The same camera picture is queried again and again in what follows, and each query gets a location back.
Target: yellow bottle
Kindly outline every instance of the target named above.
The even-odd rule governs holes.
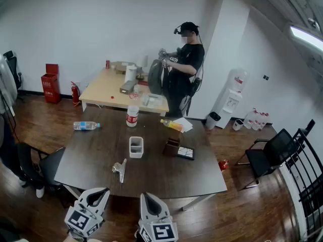
[[[161,119],[160,122],[163,123],[165,127],[169,127],[180,132],[182,131],[183,125],[181,124],[174,123],[173,121],[170,121],[168,119]]]

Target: sneaker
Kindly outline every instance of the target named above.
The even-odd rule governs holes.
[[[22,187],[25,187],[27,185],[27,182],[26,181],[23,181],[23,180],[19,180],[19,184],[22,186]]]
[[[42,189],[36,189],[36,196],[38,198],[42,198],[44,193],[45,193],[45,187],[43,187]]]

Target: face mask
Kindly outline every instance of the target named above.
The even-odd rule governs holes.
[[[182,43],[187,44],[187,37],[182,37]]]

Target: ceiling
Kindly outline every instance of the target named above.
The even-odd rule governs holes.
[[[281,31],[288,23],[310,29],[323,39],[323,0],[252,0],[252,5],[267,16]],[[317,83],[323,89],[323,54],[294,42]]]

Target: black t-shirt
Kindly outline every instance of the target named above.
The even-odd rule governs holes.
[[[203,58],[204,48],[201,44],[185,44],[178,55],[177,63],[191,65],[197,72],[202,65]],[[192,76],[173,68],[169,73],[169,95],[186,96],[191,86],[189,78]]]

